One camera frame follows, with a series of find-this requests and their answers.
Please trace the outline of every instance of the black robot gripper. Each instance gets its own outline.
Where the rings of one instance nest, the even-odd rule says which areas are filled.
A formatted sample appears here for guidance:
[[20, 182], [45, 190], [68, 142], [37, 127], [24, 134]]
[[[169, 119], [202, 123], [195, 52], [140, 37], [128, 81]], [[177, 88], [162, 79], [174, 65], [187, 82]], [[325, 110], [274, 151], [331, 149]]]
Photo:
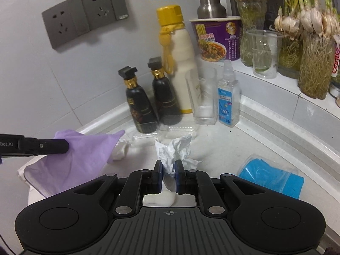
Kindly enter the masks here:
[[231, 174], [210, 178], [175, 163], [176, 191], [195, 207], [143, 207], [162, 190], [163, 166], [128, 178], [103, 175], [36, 202], [18, 215], [24, 254], [305, 254], [325, 220], [312, 205]]

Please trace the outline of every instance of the gray wall socket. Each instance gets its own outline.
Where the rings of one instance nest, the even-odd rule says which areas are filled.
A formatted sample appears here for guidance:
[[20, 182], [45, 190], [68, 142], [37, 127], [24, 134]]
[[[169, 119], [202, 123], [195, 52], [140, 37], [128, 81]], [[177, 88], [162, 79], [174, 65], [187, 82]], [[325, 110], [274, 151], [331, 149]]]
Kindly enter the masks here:
[[125, 0], [66, 0], [42, 13], [53, 49], [128, 16]]

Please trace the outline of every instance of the ribbed gray panel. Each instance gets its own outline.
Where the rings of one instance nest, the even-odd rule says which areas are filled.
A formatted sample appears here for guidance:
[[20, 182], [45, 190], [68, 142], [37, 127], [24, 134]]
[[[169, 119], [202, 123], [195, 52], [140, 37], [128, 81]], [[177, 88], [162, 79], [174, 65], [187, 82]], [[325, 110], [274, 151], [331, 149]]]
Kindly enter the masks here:
[[[222, 219], [198, 208], [141, 208], [138, 215], [117, 219], [93, 246], [74, 255], [265, 255], [240, 241]], [[310, 250], [304, 255], [318, 255]]]

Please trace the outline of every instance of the purple plastic bag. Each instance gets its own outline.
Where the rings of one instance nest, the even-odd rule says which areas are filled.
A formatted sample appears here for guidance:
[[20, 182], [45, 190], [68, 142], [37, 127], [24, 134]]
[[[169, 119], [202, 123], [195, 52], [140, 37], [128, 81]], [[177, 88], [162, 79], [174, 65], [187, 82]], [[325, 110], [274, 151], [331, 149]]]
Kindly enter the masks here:
[[115, 134], [84, 135], [63, 130], [55, 139], [65, 139], [69, 150], [65, 154], [51, 154], [29, 165], [24, 177], [44, 197], [50, 197], [96, 178], [109, 160], [121, 130]]

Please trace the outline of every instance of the gold bottle neck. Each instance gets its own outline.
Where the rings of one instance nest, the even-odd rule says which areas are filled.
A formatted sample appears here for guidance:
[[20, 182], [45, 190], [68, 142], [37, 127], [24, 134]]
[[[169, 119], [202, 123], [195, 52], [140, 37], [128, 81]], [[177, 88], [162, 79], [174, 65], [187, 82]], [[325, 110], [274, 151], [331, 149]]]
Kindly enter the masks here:
[[124, 83], [128, 89], [132, 89], [138, 86], [136, 76], [134, 76], [132, 79], [125, 79]]
[[155, 79], [164, 78], [164, 69], [161, 68], [159, 70], [151, 70], [151, 73]]

